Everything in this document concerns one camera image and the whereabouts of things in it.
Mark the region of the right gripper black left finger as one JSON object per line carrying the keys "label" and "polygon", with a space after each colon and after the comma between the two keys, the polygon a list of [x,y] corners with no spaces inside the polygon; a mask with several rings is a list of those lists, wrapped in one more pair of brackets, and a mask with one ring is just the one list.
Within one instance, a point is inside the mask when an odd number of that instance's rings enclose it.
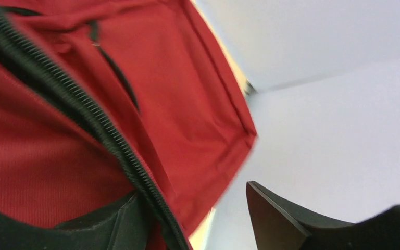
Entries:
{"label": "right gripper black left finger", "polygon": [[151,215],[132,192],[53,228],[31,226],[0,213],[0,249],[145,249]]}

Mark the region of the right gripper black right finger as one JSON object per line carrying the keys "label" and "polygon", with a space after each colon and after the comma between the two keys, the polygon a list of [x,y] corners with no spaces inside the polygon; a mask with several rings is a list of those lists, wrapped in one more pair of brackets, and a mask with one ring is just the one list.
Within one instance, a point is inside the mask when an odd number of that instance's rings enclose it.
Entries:
{"label": "right gripper black right finger", "polygon": [[359,223],[318,214],[256,181],[246,198],[257,249],[400,249],[400,205]]}

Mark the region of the red backpack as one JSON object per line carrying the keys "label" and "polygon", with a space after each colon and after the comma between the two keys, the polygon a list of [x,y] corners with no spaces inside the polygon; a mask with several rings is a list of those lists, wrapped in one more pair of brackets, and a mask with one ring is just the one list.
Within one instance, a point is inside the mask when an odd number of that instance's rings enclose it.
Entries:
{"label": "red backpack", "polygon": [[190,249],[257,132],[191,1],[0,1],[0,213],[53,228],[134,192]]}

